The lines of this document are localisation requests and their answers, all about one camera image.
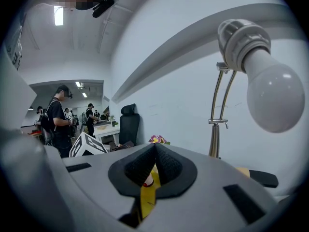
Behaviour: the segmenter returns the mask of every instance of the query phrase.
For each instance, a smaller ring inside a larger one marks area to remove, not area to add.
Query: white desk
[[[120,126],[113,127],[112,125],[106,126],[106,129],[104,130],[98,130],[100,126],[94,126],[94,133],[93,135],[96,136],[96,138],[99,139],[100,142],[102,142],[101,137],[106,137],[113,135],[115,144],[119,144],[119,135],[117,135],[120,132]]]

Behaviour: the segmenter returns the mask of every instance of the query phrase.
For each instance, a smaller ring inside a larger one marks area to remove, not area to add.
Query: ceiling
[[[91,9],[64,8],[63,26],[55,26],[53,6],[37,5],[26,16],[21,37],[23,50],[55,45],[110,57],[128,21],[144,1],[119,0],[99,18],[92,17]]]
[[[77,87],[75,81],[68,83],[53,83],[41,86],[31,86],[34,92],[38,96],[50,96],[53,97],[56,90],[61,85],[66,85],[73,94],[74,98],[83,98],[82,93],[85,93],[88,98],[102,97],[103,95],[103,83],[83,82],[84,88]]]

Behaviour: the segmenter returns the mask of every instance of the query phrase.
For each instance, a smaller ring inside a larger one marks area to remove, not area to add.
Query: black office chair
[[[124,106],[121,109],[119,143],[129,147],[136,145],[137,131],[140,124],[140,115],[134,113],[135,104]],[[119,150],[115,143],[110,143],[111,151]]]

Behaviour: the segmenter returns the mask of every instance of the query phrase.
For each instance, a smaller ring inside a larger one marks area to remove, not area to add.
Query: ceiling light
[[[62,26],[63,25],[63,7],[54,6],[54,17],[55,17],[55,25]]]

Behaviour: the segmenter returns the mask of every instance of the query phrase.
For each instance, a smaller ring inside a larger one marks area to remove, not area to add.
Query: light bulb
[[[284,132],[302,116],[305,92],[298,75],[267,51],[255,49],[243,61],[247,103],[255,122],[268,132]]]

